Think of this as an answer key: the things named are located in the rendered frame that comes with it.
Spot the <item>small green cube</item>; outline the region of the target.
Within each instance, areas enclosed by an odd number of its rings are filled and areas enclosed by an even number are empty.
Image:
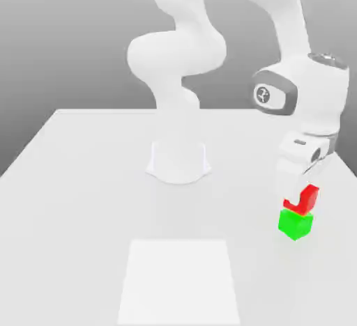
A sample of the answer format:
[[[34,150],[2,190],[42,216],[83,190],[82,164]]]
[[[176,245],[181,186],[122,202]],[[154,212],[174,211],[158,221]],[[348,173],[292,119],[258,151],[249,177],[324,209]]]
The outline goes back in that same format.
[[[308,235],[312,228],[314,216],[311,213],[299,215],[291,210],[280,211],[278,229],[292,240]]]

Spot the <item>small red cube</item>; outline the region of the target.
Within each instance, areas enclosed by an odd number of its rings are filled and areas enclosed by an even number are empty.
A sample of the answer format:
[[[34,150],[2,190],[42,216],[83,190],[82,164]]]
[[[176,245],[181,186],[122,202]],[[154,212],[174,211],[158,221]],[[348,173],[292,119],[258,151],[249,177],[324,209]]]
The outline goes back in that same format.
[[[315,185],[309,184],[300,193],[300,199],[297,205],[294,205],[289,200],[283,201],[283,206],[300,216],[306,216],[311,211],[317,201],[319,188]]]

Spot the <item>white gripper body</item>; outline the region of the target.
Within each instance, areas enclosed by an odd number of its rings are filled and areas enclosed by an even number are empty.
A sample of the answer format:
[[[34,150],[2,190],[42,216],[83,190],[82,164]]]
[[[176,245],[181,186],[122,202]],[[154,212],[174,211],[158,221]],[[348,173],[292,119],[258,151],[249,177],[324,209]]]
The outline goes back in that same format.
[[[279,157],[276,164],[276,193],[278,199],[299,199],[301,192],[308,186],[319,187],[322,176],[334,159],[334,154],[317,160],[307,168],[302,163],[292,162]]]

